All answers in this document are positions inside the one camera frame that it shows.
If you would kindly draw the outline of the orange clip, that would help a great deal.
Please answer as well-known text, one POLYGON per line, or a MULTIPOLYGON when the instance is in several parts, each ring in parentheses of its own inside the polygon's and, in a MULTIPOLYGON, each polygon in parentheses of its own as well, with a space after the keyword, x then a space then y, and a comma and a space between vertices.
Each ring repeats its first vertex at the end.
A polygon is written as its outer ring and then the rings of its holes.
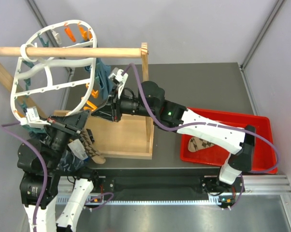
MULTIPOLYGON (((85 86, 86 86, 87 89, 89 89, 89 83, 87 83, 85 86)), ((99 90, 94 90, 94 89, 92 89, 92 90, 91 90, 91 95, 92 95, 95 99, 98 98, 98 97, 99 97, 99 90)))
POLYGON ((94 112, 97 109, 97 106, 90 101, 86 101, 85 106, 83 107, 84 110, 89 110, 94 112))

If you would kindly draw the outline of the brown argyle sock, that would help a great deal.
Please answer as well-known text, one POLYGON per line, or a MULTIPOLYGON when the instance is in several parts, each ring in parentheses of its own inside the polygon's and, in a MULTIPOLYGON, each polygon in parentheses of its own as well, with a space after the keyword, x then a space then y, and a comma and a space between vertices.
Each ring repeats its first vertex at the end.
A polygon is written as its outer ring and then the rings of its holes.
POLYGON ((203 149, 207 149, 210 147, 213 147, 215 144, 207 141, 207 140, 203 140, 200 139, 198 137, 192 137, 190 138, 189 142, 188 142, 188 151, 190 152, 197 152, 203 149))
POLYGON ((96 164, 104 164, 106 162, 105 157, 99 151, 94 149, 93 143, 86 129, 82 130, 81 138, 88 157, 91 158, 91 160, 96 164))

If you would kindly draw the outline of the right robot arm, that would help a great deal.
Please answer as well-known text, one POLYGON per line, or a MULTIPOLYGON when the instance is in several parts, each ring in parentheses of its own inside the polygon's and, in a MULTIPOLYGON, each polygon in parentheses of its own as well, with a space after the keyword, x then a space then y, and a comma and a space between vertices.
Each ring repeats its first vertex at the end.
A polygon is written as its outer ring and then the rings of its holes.
POLYGON ((123 114, 146 116, 164 131, 190 135, 206 140, 229 152, 216 179, 221 191, 228 191, 238 176, 252 169, 255 147, 255 128, 227 126, 203 117, 187 107, 165 99, 165 91, 155 82, 138 86, 138 96, 123 94, 123 87, 114 87, 108 98, 91 115, 111 122, 119 122, 123 114))

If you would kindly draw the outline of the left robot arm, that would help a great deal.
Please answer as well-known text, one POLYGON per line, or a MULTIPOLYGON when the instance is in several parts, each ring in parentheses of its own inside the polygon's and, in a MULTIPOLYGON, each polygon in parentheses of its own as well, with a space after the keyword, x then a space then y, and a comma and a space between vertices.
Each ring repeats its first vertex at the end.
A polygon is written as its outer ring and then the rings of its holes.
POLYGON ((71 139, 79 139, 89 111, 71 116, 50 116, 45 133, 23 141, 18 149, 18 168, 24 171, 20 183, 21 201, 32 232, 74 232, 90 192, 100 187, 97 172, 87 167, 60 166, 71 139), (63 176, 76 178, 72 194, 59 218, 55 217, 58 185, 63 176))

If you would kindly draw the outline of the teal clip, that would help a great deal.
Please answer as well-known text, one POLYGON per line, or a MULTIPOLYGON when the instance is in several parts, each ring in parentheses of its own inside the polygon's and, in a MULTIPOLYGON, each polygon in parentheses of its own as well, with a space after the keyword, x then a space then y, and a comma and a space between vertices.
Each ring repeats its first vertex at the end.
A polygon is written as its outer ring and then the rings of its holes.
POLYGON ((29 90, 29 87, 31 86, 31 78, 24 79, 24 82, 26 90, 29 90))
POLYGON ((28 108, 26 100, 24 100, 22 98, 17 98, 16 102, 19 105, 19 107, 22 109, 22 111, 25 113, 27 111, 27 108, 28 108))

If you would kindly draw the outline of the wooden rack base tray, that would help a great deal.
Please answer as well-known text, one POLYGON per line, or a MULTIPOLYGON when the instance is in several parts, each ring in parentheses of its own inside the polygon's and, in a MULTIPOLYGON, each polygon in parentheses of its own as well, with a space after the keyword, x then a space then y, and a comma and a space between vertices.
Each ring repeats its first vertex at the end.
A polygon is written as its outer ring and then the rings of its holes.
POLYGON ((89 116, 84 128, 94 149, 106 158, 152 159, 154 125, 147 142, 144 116, 122 115, 119 122, 89 116))

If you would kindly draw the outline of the teal blue sock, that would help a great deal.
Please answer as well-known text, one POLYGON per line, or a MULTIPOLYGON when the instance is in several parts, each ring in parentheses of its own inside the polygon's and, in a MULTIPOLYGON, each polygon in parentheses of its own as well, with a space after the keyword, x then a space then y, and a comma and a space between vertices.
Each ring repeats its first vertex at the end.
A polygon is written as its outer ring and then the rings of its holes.
POLYGON ((102 100, 106 100, 111 91, 111 82, 109 75, 111 74, 111 67, 103 63, 100 58, 96 58, 95 82, 99 84, 98 93, 102 100))

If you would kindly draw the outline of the red plastic tray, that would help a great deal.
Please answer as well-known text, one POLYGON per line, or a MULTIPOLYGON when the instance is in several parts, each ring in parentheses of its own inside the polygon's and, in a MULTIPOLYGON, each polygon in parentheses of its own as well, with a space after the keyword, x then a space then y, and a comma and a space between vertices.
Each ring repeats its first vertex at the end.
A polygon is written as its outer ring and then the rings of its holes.
MULTIPOLYGON (((270 142, 273 141, 270 120, 267 117, 197 108, 192 108, 191 110, 203 117, 210 118, 228 126, 244 128, 247 125, 252 125, 256 128, 258 135, 270 142)), ((201 151, 189 151, 188 144, 191 138, 189 135, 183 135, 181 137, 180 159, 182 161, 222 166, 228 158, 228 151, 217 145, 202 149, 201 151)), ((256 139, 252 170, 264 171, 273 167, 276 163, 277 159, 274 150, 267 143, 256 139)))

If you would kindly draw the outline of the wooden rod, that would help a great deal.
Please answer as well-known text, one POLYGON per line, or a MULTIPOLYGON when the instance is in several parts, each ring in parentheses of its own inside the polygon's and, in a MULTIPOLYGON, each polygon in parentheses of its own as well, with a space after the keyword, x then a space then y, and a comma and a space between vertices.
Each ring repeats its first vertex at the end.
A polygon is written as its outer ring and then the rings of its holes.
POLYGON ((27 47, 28 57, 140 58, 147 54, 142 48, 43 48, 27 47))

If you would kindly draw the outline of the wooden rack upright post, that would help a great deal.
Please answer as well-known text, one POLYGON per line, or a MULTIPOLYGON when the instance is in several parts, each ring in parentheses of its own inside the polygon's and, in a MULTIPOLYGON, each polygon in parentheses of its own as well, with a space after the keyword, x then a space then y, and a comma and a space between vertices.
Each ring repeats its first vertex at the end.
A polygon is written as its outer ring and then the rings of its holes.
MULTIPOLYGON (((143 82, 149 81, 149 67, 148 67, 148 44, 141 43, 141 61, 142 61, 142 80, 143 82)), ((147 142, 151 140, 151 125, 152 120, 150 117, 145 118, 146 123, 146 136, 147 142)))

